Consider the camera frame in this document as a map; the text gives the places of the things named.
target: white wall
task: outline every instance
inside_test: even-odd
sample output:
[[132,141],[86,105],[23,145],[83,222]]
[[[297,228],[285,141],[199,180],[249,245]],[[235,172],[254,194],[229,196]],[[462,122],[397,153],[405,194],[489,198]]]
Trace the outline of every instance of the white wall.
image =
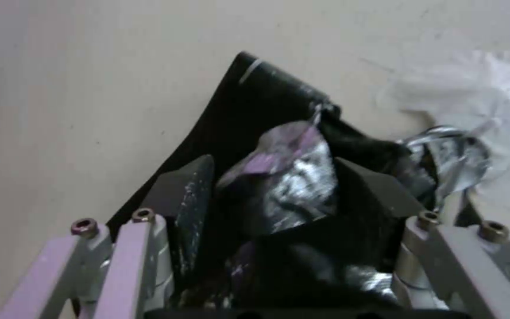
[[510,1],[0,0],[0,307],[48,238],[106,221],[156,170],[237,52],[403,137],[422,123],[372,109],[375,62],[448,32],[510,48]]

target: aluminum foil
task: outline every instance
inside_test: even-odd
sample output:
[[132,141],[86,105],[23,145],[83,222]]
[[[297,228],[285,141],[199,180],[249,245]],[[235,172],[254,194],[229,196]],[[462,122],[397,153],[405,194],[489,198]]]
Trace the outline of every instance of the aluminum foil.
[[478,184],[491,165],[488,149],[467,131],[448,125],[433,127],[419,135],[399,141],[411,151],[418,166],[426,166],[437,180],[435,210],[444,198]]
[[235,204],[248,238],[303,225],[336,212],[336,174],[328,144],[296,121],[261,135],[259,145],[216,185]]

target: white plastic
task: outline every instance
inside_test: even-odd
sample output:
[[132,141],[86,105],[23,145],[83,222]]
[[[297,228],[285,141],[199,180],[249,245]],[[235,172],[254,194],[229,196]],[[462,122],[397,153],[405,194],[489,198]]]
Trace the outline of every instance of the white plastic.
[[470,196],[510,211],[510,54],[473,52],[404,71],[377,95],[376,103],[425,111],[436,125],[478,135],[490,149],[492,168]]

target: black fabric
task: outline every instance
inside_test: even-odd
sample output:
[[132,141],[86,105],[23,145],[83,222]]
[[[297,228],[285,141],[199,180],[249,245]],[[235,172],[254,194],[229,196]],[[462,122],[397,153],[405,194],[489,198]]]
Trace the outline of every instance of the black fabric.
[[115,240],[122,224],[144,200],[158,176],[204,155],[214,157],[214,179],[249,154],[265,131],[290,121],[309,119],[310,103],[327,96],[267,63],[240,83],[255,57],[240,53],[190,134],[133,196],[108,221]]
[[[113,238],[150,193],[160,174],[178,170],[204,154],[211,154],[213,177],[218,180],[255,149],[265,131],[292,121],[313,121],[317,109],[321,110],[317,127],[333,157],[372,172],[393,175],[400,182],[395,183],[396,186],[404,186],[423,204],[430,205],[433,185],[417,178],[415,172],[422,168],[409,160],[410,153],[405,147],[360,133],[340,121],[339,107],[332,105],[326,95],[268,63],[250,67],[255,61],[256,58],[246,53],[236,57],[184,142],[109,220]],[[361,181],[359,189],[353,184],[357,181]],[[253,184],[248,180],[243,182],[247,186]],[[217,204],[213,200],[205,218],[196,272],[190,281],[196,284],[176,287],[176,294],[187,288],[184,300],[192,301],[188,305],[193,307],[206,307],[206,303],[225,307],[231,292],[243,295],[235,302],[245,307],[293,307],[300,302],[316,307],[394,307],[379,291],[364,291],[363,284],[377,268],[391,271],[403,221],[417,214],[421,206],[399,214],[399,210],[391,209],[384,200],[376,198],[371,185],[359,178],[353,182],[342,181],[338,192],[356,195],[338,201],[338,206],[344,207],[338,210],[347,210],[351,215],[344,216],[343,220],[324,218],[268,238],[238,236],[241,234],[237,232],[239,226],[223,216],[221,202]],[[317,256],[301,253],[300,245],[303,251],[316,250]],[[239,280],[241,285],[238,286],[237,281],[232,280],[234,262],[245,258],[258,265],[255,268],[258,285],[251,286],[246,279]],[[362,276],[363,269],[358,266],[366,266],[368,275]],[[320,273],[328,268],[338,269],[340,273],[328,277],[324,283],[319,280]],[[306,284],[307,289],[298,289],[300,285],[293,274],[302,276],[299,282]],[[337,282],[338,275],[345,279]]]

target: screw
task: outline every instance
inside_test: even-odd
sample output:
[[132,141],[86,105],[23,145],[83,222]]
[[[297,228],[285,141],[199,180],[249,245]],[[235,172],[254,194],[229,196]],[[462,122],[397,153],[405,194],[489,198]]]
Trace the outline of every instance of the screw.
[[437,226],[440,224],[440,219],[438,218],[438,214],[434,212],[430,212],[428,210],[423,210],[417,217],[417,226],[421,230],[429,231],[430,228]]
[[73,235],[91,239],[100,232],[100,229],[97,227],[97,222],[95,219],[82,218],[72,223],[72,226],[70,226],[70,232]]
[[139,208],[131,216],[133,222],[155,222],[155,212],[151,208]]
[[478,236],[494,244],[502,244],[509,239],[509,229],[498,222],[484,220],[479,226]]

